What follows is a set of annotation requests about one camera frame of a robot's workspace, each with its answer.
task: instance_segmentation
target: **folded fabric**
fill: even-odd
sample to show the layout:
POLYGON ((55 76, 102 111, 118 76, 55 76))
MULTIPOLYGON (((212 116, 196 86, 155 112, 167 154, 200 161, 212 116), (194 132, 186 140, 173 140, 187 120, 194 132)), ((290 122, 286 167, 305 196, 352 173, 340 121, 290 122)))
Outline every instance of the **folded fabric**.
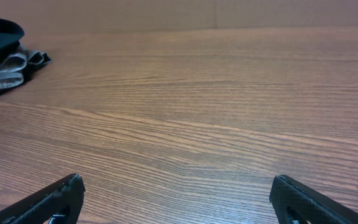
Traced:
POLYGON ((50 62, 51 59, 45 52, 25 50, 23 46, 19 46, 0 64, 0 90, 22 84, 23 72, 32 74, 50 62))

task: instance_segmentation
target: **beige wall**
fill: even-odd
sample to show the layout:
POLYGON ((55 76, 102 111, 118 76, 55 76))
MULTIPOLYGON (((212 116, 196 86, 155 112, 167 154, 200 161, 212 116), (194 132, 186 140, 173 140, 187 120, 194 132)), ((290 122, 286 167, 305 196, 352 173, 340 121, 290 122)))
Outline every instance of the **beige wall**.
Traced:
POLYGON ((358 26, 358 0, 0 0, 26 34, 358 26))

